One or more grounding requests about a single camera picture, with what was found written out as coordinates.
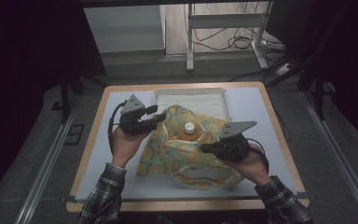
white metal stand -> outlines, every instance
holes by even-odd
[[[188,40],[187,40],[187,71],[194,71],[194,51],[193,51],[193,29],[214,29],[214,28],[239,28],[239,27],[258,27],[255,41],[252,41],[252,48],[262,70],[269,66],[260,50],[261,37],[266,28],[269,18],[269,11],[272,1],[263,13],[252,14],[216,14],[216,15],[193,15],[192,5],[188,4]]]

person's right hand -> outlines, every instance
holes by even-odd
[[[251,147],[261,150],[258,145],[250,144]],[[222,162],[227,166],[234,167],[242,176],[251,180],[258,187],[262,187],[271,182],[269,173],[264,165],[264,162],[261,160],[260,156],[256,153],[250,151],[248,156],[240,162],[233,161],[224,161]]]

gray carpet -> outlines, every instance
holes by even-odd
[[[129,56],[117,60],[107,57],[104,58],[104,63],[108,77],[101,77],[101,80],[110,85],[223,82],[259,70],[253,54],[198,56],[193,73],[186,72],[184,57]],[[251,74],[235,80],[253,81],[261,77],[262,74]],[[268,94],[282,117],[289,148],[310,196],[309,210],[315,223],[358,223],[358,203],[296,90],[297,79],[298,77],[292,77],[277,87],[268,88]],[[84,125],[82,136],[78,145],[62,147],[32,223],[76,222],[77,214],[66,211],[65,200],[72,187],[103,94],[102,88],[86,79],[82,80],[86,91],[73,121],[73,125]],[[62,113],[51,111],[54,102],[60,100],[58,87],[46,93],[44,108],[33,131],[0,183],[0,223],[13,223],[21,209],[60,128]],[[352,168],[358,174],[358,132],[337,111],[328,97],[324,100],[324,114]],[[67,137],[65,141],[71,144],[76,140]]]

hand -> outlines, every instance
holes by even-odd
[[[250,144],[251,147],[261,150],[258,145]],[[250,151],[248,156],[240,162],[233,161],[223,161],[222,162],[227,166],[234,167],[242,176],[251,180],[258,187],[262,187],[271,182],[269,173],[266,170],[264,163],[262,162],[259,155]]]
[[[129,135],[117,127],[113,132],[113,159],[112,164],[125,168],[127,162],[136,154],[142,141],[150,133],[142,133],[139,135]]]

white wall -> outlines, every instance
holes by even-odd
[[[84,11],[101,53],[165,49],[163,6],[96,7]]]

